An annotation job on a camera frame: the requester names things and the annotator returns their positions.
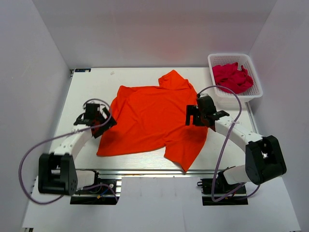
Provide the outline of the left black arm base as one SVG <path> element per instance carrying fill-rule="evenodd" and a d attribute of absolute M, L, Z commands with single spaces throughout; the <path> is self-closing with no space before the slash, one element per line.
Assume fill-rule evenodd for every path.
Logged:
<path fill-rule="evenodd" d="M 121 178 L 95 173 L 94 184 L 78 189 L 70 198 L 71 205 L 116 205 L 121 193 Z"/>

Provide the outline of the white plastic basket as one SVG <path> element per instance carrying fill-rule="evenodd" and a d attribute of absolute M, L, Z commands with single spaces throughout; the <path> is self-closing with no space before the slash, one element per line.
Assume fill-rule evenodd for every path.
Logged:
<path fill-rule="evenodd" d="M 218 88 L 214 90 L 221 105 L 236 104 L 231 93 L 235 92 L 241 103 L 263 96 L 263 90 L 251 58 L 239 53 L 216 53 L 208 55 L 211 79 Z"/>

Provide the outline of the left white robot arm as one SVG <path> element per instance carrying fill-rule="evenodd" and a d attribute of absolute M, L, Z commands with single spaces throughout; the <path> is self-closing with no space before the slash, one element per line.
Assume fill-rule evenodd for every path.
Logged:
<path fill-rule="evenodd" d="M 86 187 L 90 192 L 101 190 L 102 181 L 95 171 L 78 171 L 74 160 L 84 145 L 100 137 L 116 125 L 110 111 L 97 103 L 87 103 L 85 112 L 79 115 L 69 135 L 51 153 L 39 158 L 38 190 L 43 194 L 73 195 Z"/>

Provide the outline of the orange t shirt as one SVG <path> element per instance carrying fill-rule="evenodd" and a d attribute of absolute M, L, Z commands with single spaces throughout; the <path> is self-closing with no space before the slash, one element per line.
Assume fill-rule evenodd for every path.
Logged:
<path fill-rule="evenodd" d="M 208 128 L 187 126 L 186 107 L 197 92 L 175 70 L 158 79 L 158 86 L 120 86 L 112 101 L 116 125 L 101 137 L 97 156 L 111 157 L 165 148 L 164 157 L 187 172 L 201 152 Z"/>

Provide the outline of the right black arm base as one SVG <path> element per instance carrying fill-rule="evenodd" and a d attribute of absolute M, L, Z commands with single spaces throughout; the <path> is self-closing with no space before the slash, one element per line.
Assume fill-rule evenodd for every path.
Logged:
<path fill-rule="evenodd" d="M 202 188 L 202 193 L 211 195 L 212 178 L 202 178 L 197 182 L 197 186 Z M 224 195 L 235 189 L 239 184 L 229 185 L 222 180 L 216 180 L 214 185 L 214 195 Z M 236 194 L 246 194 L 246 188 L 242 186 L 236 191 Z"/>

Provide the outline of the blue label sticker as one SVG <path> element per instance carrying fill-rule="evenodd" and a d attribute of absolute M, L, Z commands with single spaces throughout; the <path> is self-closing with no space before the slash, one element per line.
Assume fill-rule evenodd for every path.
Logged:
<path fill-rule="evenodd" d="M 85 68 L 85 69 L 81 69 L 81 68 L 76 68 L 75 70 L 74 70 L 74 72 L 75 73 L 89 73 L 89 72 L 91 72 L 91 68 Z"/>

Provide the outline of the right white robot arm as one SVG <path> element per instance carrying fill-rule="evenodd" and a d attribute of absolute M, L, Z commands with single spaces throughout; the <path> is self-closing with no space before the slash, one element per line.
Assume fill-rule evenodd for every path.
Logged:
<path fill-rule="evenodd" d="M 226 111 L 218 111 L 210 96 L 199 96 L 196 105 L 186 107 L 187 126 L 204 126 L 232 141 L 245 153 L 245 163 L 220 171 L 218 188 L 230 192 L 238 183 L 252 182 L 260 185 L 287 172 L 278 139 L 252 132 L 236 121 Z"/>

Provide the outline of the magenta t shirt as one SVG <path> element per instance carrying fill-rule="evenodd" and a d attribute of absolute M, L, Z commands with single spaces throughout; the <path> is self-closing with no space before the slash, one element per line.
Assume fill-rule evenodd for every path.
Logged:
<path fill-rule="evenodd" d="M 224 92 L 240 94 L 253 86 L 253 79 L 248 71 L 238 63 L 217 65 L 212 68 L 216 85 L 222 86 L 220 89 Z"/>

